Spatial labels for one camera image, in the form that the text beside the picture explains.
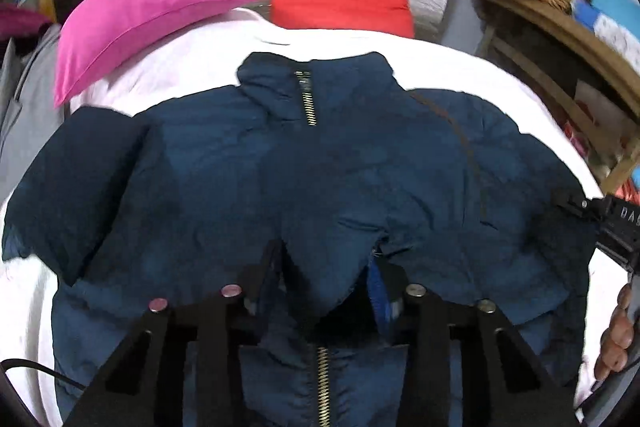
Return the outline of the person right hand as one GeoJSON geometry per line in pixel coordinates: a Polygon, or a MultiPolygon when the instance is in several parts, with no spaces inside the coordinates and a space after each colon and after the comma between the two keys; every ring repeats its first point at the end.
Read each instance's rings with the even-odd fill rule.
{"type": "Polygon", "coordinates": [[[628,349],[634,340],[634,323],[627,315],[631,297],[631,285],[627,284],[618,294],[610,324],[601,337],[600,353],[593,372],[598,383],[612,373],[620,373],[628,363],[628,349]]]}

